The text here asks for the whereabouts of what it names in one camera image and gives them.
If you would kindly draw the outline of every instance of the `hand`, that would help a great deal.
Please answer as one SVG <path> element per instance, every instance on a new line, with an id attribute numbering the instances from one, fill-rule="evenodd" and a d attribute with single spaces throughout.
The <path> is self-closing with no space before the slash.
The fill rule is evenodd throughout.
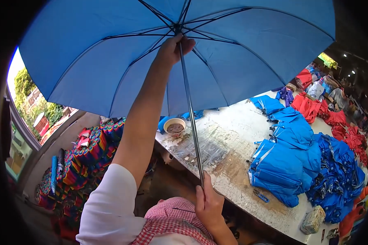
<path id="1" fill-rule="evenodd" d="M 181 33 L 175 37 L 168 38 L 158 50 L 156 60 L 173 66 L 180 60 L 180 46 L 178 42 L 181 41 L 183 54 L 189 53 L 195 46 L 195 40 L 183 37 Z"/>
<path id="2" fill-rule="evenodd" d="M 195 213 L 206 229 L 213 235 L 226 228 L 225 219 L 222 216 L 222 207 L 225 198 L 216 193 L 211 184 L 211 177 L 203 171 L 204 189 L 196 186 Z"/>

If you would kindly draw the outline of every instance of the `person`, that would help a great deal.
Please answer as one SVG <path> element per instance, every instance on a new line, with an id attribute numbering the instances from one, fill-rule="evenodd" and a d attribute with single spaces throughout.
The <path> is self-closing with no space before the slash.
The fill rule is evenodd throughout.
<path id="1" fill-rule="evenodd" d="M 195 45 L 193 39 L 179 34 L 159 49 L 128 113 L 112 164 L 84 205 L 76 236 L 83 245 L 237 244 L 222 216 L 224 197 L 214 191 L 206 172 L 204 188 L 196 186 L 195 205 L 174 197 L 160 200 L 144 218 L 133 214 L 137 189 L 151 158 L 169 73 L 180 60 L 178 42 L 184 54 Z"/>
<path id="2" fill-rule="evenodd" d="M 331 103 L 334 104 L 335 111 L 343 110 L 345 113 L 349 110 L 349 96 L 352 94 L 352 88 L 346 87 L 334 89 L 328 96 Z"/>

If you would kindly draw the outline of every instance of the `red barrel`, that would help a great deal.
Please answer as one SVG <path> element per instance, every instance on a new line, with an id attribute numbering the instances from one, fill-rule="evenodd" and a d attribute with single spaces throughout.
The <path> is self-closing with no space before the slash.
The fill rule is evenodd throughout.
<path id="1" fill-rule="evenodd" d="M 49 121 L 46 118 L 44 112 L 42 112 L 41 114 L 39 114 L 37 116 L 36 120 L 34 121 L 33 127 L 38 131 L 38 133 L 41 136 L 44 136 L 44 134 L 46 133 L 46 131 L 48 131 L 48 129 L 49 129 Z"/>

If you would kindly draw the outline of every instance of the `tree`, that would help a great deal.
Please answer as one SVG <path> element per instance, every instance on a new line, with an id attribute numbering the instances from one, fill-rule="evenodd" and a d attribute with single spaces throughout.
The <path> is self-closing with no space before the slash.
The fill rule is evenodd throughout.
<path id="1" fill-rule="evenodd" d="M 37 116 L 45 112 L 46 118 L 49 120 L 49 127 L 55 124 L 63 116 L 63 108 L 61 105 L 50 103 L 45 98 L 40 98 L 36 101 L 36 104 L 27 110 L 28 106 L 24 105 L 26 98 L 36 88 L 33 80 L 31 79 L 26 68 L 23 68 L 18 72 L 14 80 L 15 84 L 15 106 L 19 112 L 20 117 L 23 118 L 31 132 L 33 132 L 37 140 L 41 139 L 41 136 L 37 130 L 33 127 L 34 121 Z"/>
<path id="2" fill-rule="evenodd" d="M 36 88 L 33 80 L 31 79 L 26 68 L 23 68 L 18 72 L 14 79 L 15 85 L 15 105 L 19 110 L 20 105 L 22 105 L 29 94 Z"/>

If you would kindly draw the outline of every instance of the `pink checkered shirt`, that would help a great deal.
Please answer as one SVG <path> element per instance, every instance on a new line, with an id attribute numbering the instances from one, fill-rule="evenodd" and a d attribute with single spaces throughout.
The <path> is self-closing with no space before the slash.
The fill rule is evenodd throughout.
<path id="1" fill-rule="evenodd" d="M 196 217 L 195 206 L 185 198 L 160 200 L 144 218 L 147 219 L 146 224 L 132 244 L 148 245 L 155 235 L 177 233 L 190 236 L 200 244 L 216 245 L 212 235 Z"/>

